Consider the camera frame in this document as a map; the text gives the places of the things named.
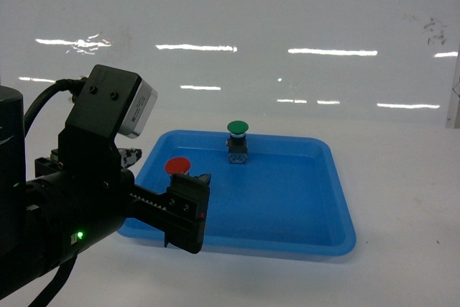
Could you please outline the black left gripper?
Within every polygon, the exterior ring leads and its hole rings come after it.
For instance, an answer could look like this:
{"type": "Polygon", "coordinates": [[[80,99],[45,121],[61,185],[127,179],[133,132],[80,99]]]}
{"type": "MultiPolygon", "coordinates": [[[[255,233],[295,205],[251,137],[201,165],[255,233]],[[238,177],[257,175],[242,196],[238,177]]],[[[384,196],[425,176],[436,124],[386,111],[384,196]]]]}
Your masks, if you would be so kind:
{"type": "MultiPolygon", "coordinates": [[[[66,129],[58,137],[57,163],[36,165],[28,184],[33,215],[44,229],[43,257],[70,260],[117,231],[127,218],[165,230],[161,196],[134,182],[128,169],[142,158],[137,148],[117,148],[114,139],[66,129]]],[[[165,245],[201,251],[210,197],[209,174],[171,175],[167,211],[172,228],[165,245]]]]}

